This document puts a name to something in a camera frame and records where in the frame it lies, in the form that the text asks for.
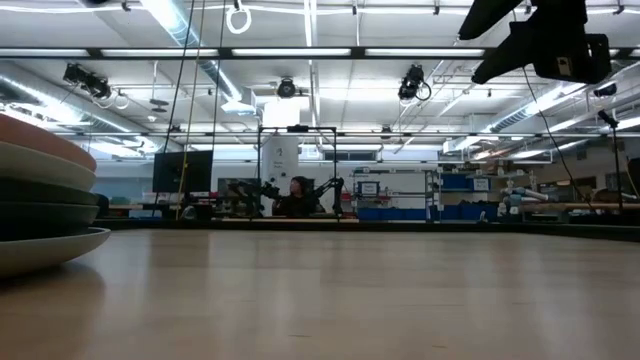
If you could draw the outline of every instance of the person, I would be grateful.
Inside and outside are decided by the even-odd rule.
[[[289,196],[274,203],[273,215],[304,218],[322,210],[316,197],[309,194],[309,181],[304,176],[291,179]]]

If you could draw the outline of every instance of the stacked plates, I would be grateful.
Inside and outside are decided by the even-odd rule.
[[[89,229],[99,209],[89,192],[95,169],[73,143],[0,114],[0,277],[73,259],[106,240],[108,230]]]

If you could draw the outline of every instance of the ceiling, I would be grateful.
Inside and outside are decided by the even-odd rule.
[[[317,0],[318,15],[308,34],[305,30],[304,3],[310,0],[243,1],[251,10],[252,23],[242,34],[233,34],[223,21],[220,5],[233,1],[196,0],[194,22],[202,29],[203,44],[211,47],[269,47],[269,46],[463,46],[493,47],[508,35],[507,16],[494,28],[473,41],[456,42],[457,32],[464,20],[463,15],[442,11],[439,15],[425,14],[425,9],[439,4],[442,9],[465,9],[471,0],[392,1],[358,0],[361,11],[350,13],[351,0]],[[130,12],[117,10],[119,1],[108,3],[115,7],[109,11],[90,11],[82,1],[76,0],[0,0],[0,33],[3,47],[175,47],[176,43],[141,2],[128,1]],[[191,1],[184,1],[190,8]],[[623,0],[627,9],[640,9],[640,0]],[[612,47],[635,47],[640,44],[640,20],[638,13],[625,11],[613,15],[608,9],[617,6],[616,1],[587,1],[591,14],[586,28],[588,32],[604,33]],[[399,14],[404,12],[417,14]],[[519,19],[526,16],[522,11]],[[234,15],[235,26],[242,26],[242,14]],[[73,89],[62,80],[68,61],[20,60],[12,65],[53,83],[67,91],[89,100],[84,92]],[[125,109],[111,106],[107,111],[116,113],[151,131],[166,131],[169,113],[158,115],[154,122],[149,99],[152,97],[153,63],[149,61],[78,61],[86,69],[109,79],[115,89],[129,98]],[[472,86],[471,75],[478,61],[464,60],[314,60],[317,72],[319,95],[317,125],[336,126],[345,131],[379,131],[382,125],[392,125],[394,130],[418,131],[481,131],[497,114],[517,108],[518,104],[531,101],[531,92],[522,70],[493,79],[485,85]],[[432,85],[433,96],[420,106],[408,109],[401,106],[397,98],[400,79],[412,64],[420,64]],[[631,65],[629,62],[615,64],[616,69]],[[155,98],[173,103],[180,61],[160,61],[158,65]],[[258,102],[275,101],[273,84],[282,77],[293,77],[301,88],[311,87],[310,66],[307,60],[226,60],[221,69],[239,87],[251,88],[258,95]],[[225,114],[220,110],[224,103],[221,96],[215,97],[215,84],[193,62],[184,63],[184,71],[178,86],[174,124],[186,129],[190,118],[192,131],[244,131],[255,129],[256,117]],[[197,85],[194,75],[197,73]],[[535,91],[541,93],[552,88],[554,83],[538,78],[533,68],[527,69],[528,78]],[[618,79],[617,99],[635,94],[640,84],[635,71]],[[193,112],[191,99],[194,99]],[[305,96],[297,101],[302,106],[301,120],[311,124],[309,99]],[[613,101],[597,99],[583,93],[546,110],[550,125],[584,114],[597,106]],[[594,126],[585,121],[580,126]],[[518,123],[506,132],[544,132],[544,123],[537,117]],[[415,143],[438,143],[442,138],[418,138]],[[221,142],[233,143],[238,139],[222,138]],[[362,141],[375,142],[379,138]]]

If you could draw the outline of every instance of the monitor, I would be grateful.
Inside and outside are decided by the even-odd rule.
[[[153,162],[153,192],[177,193],[184,162],[184,152],[156,154]],[[213,151],[187,152],[182,192],[209,192]]]

